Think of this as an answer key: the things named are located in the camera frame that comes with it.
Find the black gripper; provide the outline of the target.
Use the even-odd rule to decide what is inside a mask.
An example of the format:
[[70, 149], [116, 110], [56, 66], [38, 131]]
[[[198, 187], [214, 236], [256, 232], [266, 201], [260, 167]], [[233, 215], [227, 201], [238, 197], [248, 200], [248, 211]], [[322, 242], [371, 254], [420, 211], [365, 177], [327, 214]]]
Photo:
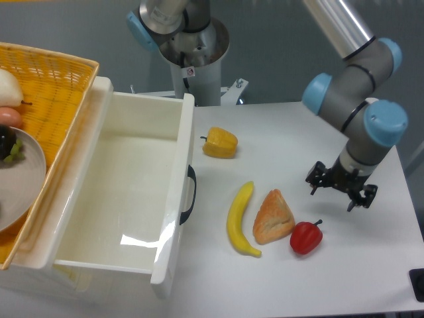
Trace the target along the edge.
[[346, 193], [350, 198], [348, 212], [351, 212], [354, 207], [369, 208], [378, 191], [376, 185], [364, 185], [366, 176], [359, 176], [357, 170], [350, 173], [343, 167], [328, 169], [321, 161], [317, 161], [310, 169], [305, 181], [311, 187], [311, 195], [314, 195], [320, 187], [330, 186]]

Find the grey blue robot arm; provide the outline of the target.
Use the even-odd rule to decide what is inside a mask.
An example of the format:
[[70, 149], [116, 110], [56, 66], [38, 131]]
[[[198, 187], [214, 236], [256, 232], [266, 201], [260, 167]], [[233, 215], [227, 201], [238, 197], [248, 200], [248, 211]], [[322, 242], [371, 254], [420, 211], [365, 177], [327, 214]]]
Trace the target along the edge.
[[[397, 103], [369, 101], [398, 70], [401, 49], [388, 38], [376, 38], [347, 1], [305, 1], [304, 6], [346, 67], [337, 76], [317, 75], [301, 100], [348, 139], [332, 167], [318, 162], [306, 180], [312, 189], [346, 193], [352, 208], [367, 208], [378, 191], [367, 179], [408, 125]], [[159, 51], [167, 61], [176, 97], [189, 93], [198, 106], [221, 104], [221, 60], [229, 33], [211, 16], [208, 1], [141, 1], [127, 15], [127, 26], [144, 49]]]

